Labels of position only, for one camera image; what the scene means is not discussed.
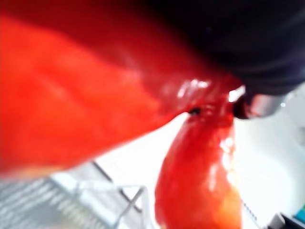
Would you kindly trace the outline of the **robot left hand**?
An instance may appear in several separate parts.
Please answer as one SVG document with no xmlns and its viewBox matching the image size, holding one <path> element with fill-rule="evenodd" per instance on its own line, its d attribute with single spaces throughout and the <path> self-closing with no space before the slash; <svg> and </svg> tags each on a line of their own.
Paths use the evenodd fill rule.
<svg viewBox="0 0 305 229">
<path fill-rule="evenodd" d="M 302 0 L 152 0 L 193 46 L 236 76 L 239 119 L 273 115 L 305 81 Z"/>
</svg>

